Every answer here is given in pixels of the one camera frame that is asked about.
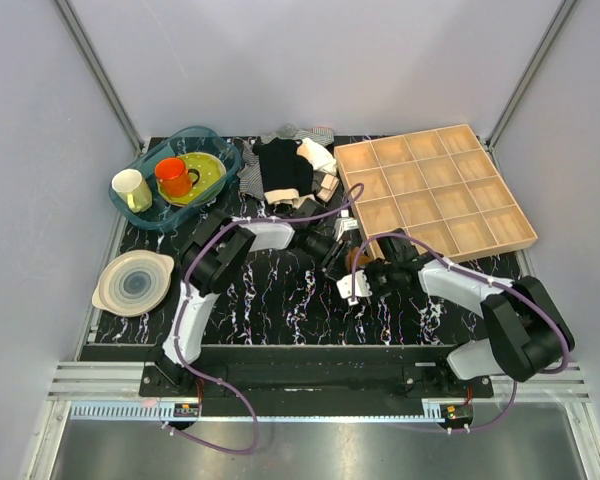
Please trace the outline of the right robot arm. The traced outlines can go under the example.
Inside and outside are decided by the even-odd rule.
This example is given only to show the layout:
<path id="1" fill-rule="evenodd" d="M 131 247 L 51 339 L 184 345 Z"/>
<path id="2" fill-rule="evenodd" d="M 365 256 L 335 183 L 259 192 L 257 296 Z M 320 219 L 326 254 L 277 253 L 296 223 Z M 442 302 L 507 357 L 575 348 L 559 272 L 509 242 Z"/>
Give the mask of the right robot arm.
<path id="1" fill-rule="evenodd" d="M 484 321 L 487 337 L 456 346 L 434 371 L 434 384 L 456 396 L 476 377 L 506 375 L 525 382 L 537 374 L 565 371 L 575 339 L 537 278 L 504 279 L 470 270 L 401 229 L 375 234 L 351 260 L 351 293 L 386 296 L 420 288 Z"/>

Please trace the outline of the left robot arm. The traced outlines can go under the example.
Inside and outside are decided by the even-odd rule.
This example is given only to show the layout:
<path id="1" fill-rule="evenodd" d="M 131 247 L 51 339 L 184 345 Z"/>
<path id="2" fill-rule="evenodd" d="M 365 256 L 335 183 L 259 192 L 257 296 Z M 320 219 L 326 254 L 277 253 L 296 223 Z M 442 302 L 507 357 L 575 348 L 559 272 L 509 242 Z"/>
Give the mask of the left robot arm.
<path id="1" fill-rule="evenodd" d="M 306 200 L 286 218 L 232 217 L 214 210 L 186 244 L 180 257 L 183 268 L 180 296 L 172 327 L 152 361 L 161 384 L 176 396 L 195 386 L 191 365 L 201 354 L 202 337 L 219 295 L 240 273 L 251 252 L 296 249 L 304 252 L 330 280 L 345 273 L 345 240 L 322 232 L 328 218 L 348 211 L 346 201 L 326 210 Z"/>

